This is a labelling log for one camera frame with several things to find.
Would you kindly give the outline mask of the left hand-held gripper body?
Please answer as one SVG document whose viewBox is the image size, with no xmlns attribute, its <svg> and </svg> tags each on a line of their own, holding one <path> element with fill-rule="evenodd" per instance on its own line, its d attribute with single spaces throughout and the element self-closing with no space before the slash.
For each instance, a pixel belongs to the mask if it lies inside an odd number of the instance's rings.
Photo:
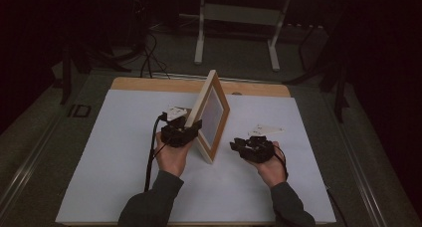
<svg viewBox="0 0 422 227">
<path fill-rule="evenodd" d="M 172 147 L 181 147 L 195 137 L 195 130 L 186 127 L 188 109 L 169 106 L 163 113 L 166 126 L 161 129 L 161 140 Z"/>
</svg>

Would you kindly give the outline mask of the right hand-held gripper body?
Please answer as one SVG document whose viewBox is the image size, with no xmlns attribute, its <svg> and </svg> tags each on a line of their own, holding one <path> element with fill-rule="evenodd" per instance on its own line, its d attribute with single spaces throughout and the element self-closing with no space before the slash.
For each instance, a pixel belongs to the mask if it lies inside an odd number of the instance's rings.
<svg viewBox="0 0 422 227">
<path fill-rule="evenodd" d="M 243 158 L 254 163 L 264 163 L 274 156 L 281 163 L 285 163 L 282 158 L 276 154 L 275 145 L 267 139 L 267 134 L 282 131 L 283 130 L 280 127 L 257 124 L 248 132 L 249 138 L 245 140 Z"/>
</svg>

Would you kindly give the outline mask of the wooden picture frame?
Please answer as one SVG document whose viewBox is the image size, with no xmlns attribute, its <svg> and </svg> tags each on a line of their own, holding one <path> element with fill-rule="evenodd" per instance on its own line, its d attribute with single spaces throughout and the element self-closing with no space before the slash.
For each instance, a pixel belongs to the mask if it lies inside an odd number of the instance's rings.
<svg viewBox="0 0 422 227">
<path fill-rule="evenodd" d="M 230 107 L 217 72 L 211 70 L 185 124 L 186 127 L 192 127 L 199 120 L 202 121 L 195 145 L 209 164 L 213 163 L 216 156 L 229 112 Z"/>
</svg>

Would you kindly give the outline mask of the person's right hand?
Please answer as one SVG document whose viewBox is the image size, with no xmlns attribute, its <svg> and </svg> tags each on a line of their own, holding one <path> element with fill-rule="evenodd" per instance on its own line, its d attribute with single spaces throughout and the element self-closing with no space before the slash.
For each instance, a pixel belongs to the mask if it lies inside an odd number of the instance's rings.
<svg viewBox="0 0 422 227">
<path fill-rule="evenodd" d="M 273 142 L 275 155 L 266 162 L 250 162 L 258 171 L 265 184 L 272 188 L 287 181 L 286 158 L 277 141 Z"/>
</svg>

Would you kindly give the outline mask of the person's left hand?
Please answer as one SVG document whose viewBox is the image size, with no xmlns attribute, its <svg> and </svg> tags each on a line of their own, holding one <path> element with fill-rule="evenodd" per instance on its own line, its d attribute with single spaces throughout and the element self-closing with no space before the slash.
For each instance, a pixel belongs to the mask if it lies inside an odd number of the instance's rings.
<svg viewBox="0 0 422 227">
<path fill-rule="evenodd" d="M 161 141 L 160 132 L 156 134 L 156 141 L 154 156 L 159 169 L 180 177 L 185 169 L 187 154 L 193 142 L 188 142 L 182 147 L 172 147 Z"/>
</svg>

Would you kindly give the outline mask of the white paper sheet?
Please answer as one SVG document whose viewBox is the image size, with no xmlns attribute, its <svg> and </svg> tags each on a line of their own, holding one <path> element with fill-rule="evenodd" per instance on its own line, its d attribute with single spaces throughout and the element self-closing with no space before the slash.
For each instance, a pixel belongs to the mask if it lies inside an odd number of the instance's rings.
<svg viewBox="0 0 422 227">
<path fill-rule="evenodd" d="M 156 118 L 168 106 L 190 108 L 188 93 L 111 90 L 67 189 L 57 222 L 113 224 L 127 200 L 143 191 Z M 172 224 L 269 224 L 274 220 L 269 188 L 256 169 L 230 147 L 256 125 L 273 126 L 270 140 L 287 157 L 290 185 L 316 223 L 333 213 L 297 103 L 292 98 L 233 96 L 220 146 L 212 163 L 190 150 L 184 184 L 170 215 Z"/>
</svg>

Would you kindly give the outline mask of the black metal stand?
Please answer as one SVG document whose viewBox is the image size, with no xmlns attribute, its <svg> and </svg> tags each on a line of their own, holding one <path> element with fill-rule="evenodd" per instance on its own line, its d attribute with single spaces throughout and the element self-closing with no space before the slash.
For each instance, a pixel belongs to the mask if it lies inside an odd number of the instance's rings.
<svg viewBox="0 0 422 227">
<path fill-rule="evenodd" d="M 68 101 L 72 93 L 72 66 L 75 66 L 80 74 L 88 74 L 92 70 L 89 57 L 93 57 L 112 70 L 128 72 L 128 69 L 118 65 L 88 44 L 76 39 L 67 39 L 63 45 L 62 77 L 59 82 L 59 87 L 62 89 L 62 105 Z"/>
<path fill-rule="evenodd" d="M 319 83 L 319 90 L 324 93 L 335 89 L 334 114 L 339 122 L 343 122 L 342 108 L 346 105 L 344 88 L 346 81 L 346 58 L 341 50 L 341 38 L 338 29 L 327 32 L 328 38 L 321 49 L 316 61 L 306 70 L 304 75 L 289 81 L 285 85 L 297 85 L 312 77 L 323 75 Z"/>
</svg>

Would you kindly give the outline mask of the white metal desk frame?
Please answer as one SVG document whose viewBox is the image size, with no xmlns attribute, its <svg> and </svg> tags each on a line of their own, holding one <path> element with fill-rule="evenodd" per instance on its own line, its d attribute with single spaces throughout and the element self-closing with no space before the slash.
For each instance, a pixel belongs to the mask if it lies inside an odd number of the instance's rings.
<svg viewBox="0 0 422 227">
<path fill-rule="evenodd" d="M 207 3 L 200 0 L 199 29 L 195 48 L 194 63 L 201 65 L 204 51 L 204 24 L 206 20 L 223 21 L 242 24 L 266 25 L 275 28 L 274 35 L 267 41 L 268 52 L 272 69 L 278 72 L 281 69 L 276 45 L 284 25 L 291 0 L 284 0 L 280 10 L 241 7 L 233 5 Z"/>
</svg>

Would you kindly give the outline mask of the metal floor rail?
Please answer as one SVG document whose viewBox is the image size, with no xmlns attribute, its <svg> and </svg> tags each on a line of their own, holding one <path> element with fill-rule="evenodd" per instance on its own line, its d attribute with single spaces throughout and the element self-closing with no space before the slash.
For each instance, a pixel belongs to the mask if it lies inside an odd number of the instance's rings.
<svg viewBox="0 0 422 227">
<path fill-rule="evenodd" d="M 331 115 L 336 121 L 336 127 L 340 132 L 342 142 L 345 146 L 347 158 L 350 163 L 352 176 L 355 180 L 356 186 L 365 206 L 366 212 L 368 213 L 369 219 L 371 220 L 372 226 L 387 227 L 385 218 L 379 208 L 378 201 L 376 200 L 372 187 L 364 173 L 359 158 L 354 150 L 352 141 L 342 122 L 342 115 L 341 111 L 337 109 L 336 98 L 332 99 L 332 105 L 333 108 L 331 111 Z"/>
<path fill-rule="evenodd" d="M 42 132 L 41 137 L 37 140 L 29 155 L 15 172 L 11 182 L 0 195 L 0 210 L 6 210 L 12 202 L 19 196 L 19 193 L 25 188 L 26 183 L 31 178 L 42 155 L 47 151 L 47 145 L 54 134 L 57 126 L 62 122 L 64 116 L 58 114 L 48 123 L 46 129 Z"/>
</svg>

